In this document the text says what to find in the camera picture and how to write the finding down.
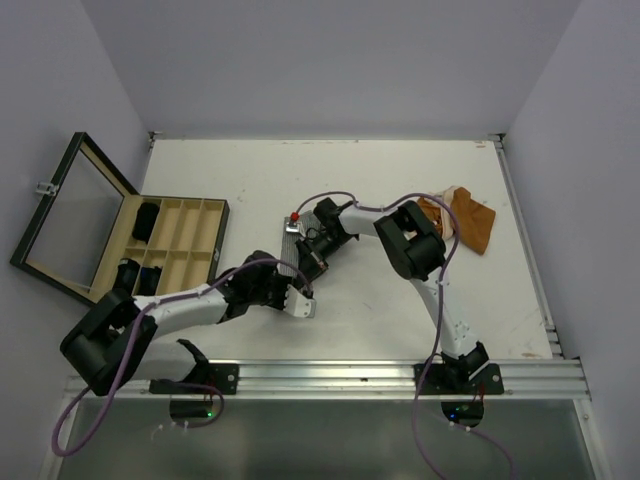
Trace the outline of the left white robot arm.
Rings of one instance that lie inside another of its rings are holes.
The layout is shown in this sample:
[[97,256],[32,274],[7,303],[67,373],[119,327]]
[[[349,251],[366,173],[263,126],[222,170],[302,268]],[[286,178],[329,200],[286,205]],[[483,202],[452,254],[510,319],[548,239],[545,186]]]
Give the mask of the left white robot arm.
[[60,351],[97,396],[112,395],[130,380],[197,392],[214,383],[208,357],[194,342],[167,336],[222,324],[252,306],[312,316],[311,284],[301,271],[281,274],[281,263],[256,251],[213,282],[178,293],[131,296],[111,290],[64,337]]

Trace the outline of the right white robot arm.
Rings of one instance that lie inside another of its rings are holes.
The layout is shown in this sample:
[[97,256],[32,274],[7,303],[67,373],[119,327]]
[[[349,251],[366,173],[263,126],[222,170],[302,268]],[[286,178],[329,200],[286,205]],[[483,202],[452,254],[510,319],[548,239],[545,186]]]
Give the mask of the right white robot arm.
[[436,326],[436,354],[441,362],[425,365],[429,382],[440,388],[468,392],[481,380],[489,355],[464,321],[450,316],[445,306],[446,270],[455,251],[419,205],[409,199],[375,209],[355,200],[343,205],[321,200],[312,215],[316,222],[306,226],[293,213],[286,230],[298,229],[295,241],[298,267],[309,279],[328,269],[328,259],[348,241],[361,235],[381,242],[394,271],[410,281],[419,293]]

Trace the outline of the orange underwear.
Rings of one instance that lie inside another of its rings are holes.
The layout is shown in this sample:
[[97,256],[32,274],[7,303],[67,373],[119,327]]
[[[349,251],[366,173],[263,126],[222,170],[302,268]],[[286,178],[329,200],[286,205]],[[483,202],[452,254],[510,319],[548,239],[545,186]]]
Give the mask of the orange underwear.
[[420,198],[417,203],[426,217],[433,223],[444,240],[449,240],[458,233],[460,242],[478,255],[484,255],[491,238],[496,212],[484,204],[474,200],[464,187],[451,186],[434,193],[453,211],[459,229],[455,228],[450,214],[438,203],[427,198]]

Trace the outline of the grey striped underwear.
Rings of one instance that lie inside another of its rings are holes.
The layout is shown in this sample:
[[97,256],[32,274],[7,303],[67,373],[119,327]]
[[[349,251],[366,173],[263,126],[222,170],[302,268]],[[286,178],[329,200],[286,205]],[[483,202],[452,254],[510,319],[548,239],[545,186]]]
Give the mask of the grey striped underwear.
[[280,258],[297,267],[299,265],[299,252],[296,247],[296,242],[306,239],[309,229],[312,229],[312,234],[315,235],[316,230],[320,229],[320,221],[311,210],[307,210],[300,215],[295,226],[290,226],[289,223],[290,218],[285,216],[283,220]]

